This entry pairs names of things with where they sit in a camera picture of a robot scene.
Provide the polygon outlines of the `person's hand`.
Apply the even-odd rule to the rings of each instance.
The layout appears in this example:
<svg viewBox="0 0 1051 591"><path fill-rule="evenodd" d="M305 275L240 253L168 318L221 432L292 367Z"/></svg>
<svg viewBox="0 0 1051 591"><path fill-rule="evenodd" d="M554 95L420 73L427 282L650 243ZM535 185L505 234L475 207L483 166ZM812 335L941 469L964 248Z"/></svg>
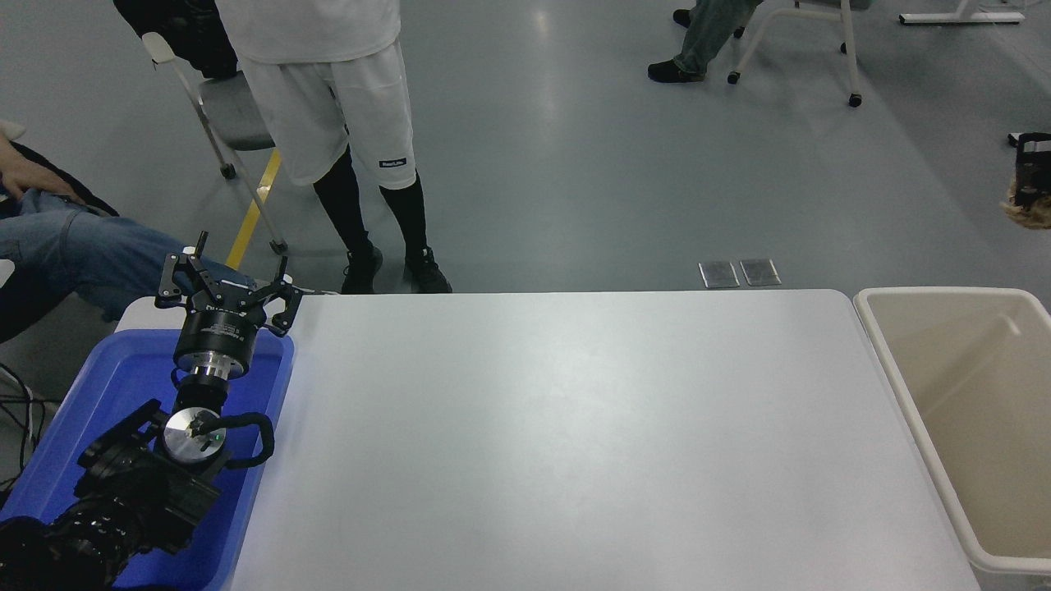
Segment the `person's hand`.
<svg viewBox="0 0 1051 591"><path fill-rule="evenodd" d="M22 199L27 190L40 190L63 195L76 204L84 204L71 184L45 166L30 162L11 145L11 139L4 134L1 135L1 175L2 186L13 199Z"/></svg>

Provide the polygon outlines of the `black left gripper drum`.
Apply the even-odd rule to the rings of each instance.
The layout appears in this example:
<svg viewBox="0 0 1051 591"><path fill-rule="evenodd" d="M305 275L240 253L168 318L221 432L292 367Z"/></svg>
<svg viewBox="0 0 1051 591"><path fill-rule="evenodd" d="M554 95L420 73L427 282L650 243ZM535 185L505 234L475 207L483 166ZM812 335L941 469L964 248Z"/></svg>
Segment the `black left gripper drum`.
<svg viewBox="0 0 1051 591"><path fill-rule="evenodd" d="M231 311L206 304L195 308L184 304L186 318L174 348L174 363L190 364L200 353L220 353L239 364L248 364L255 352L265 310L255 306L247 311Z"/></svg>

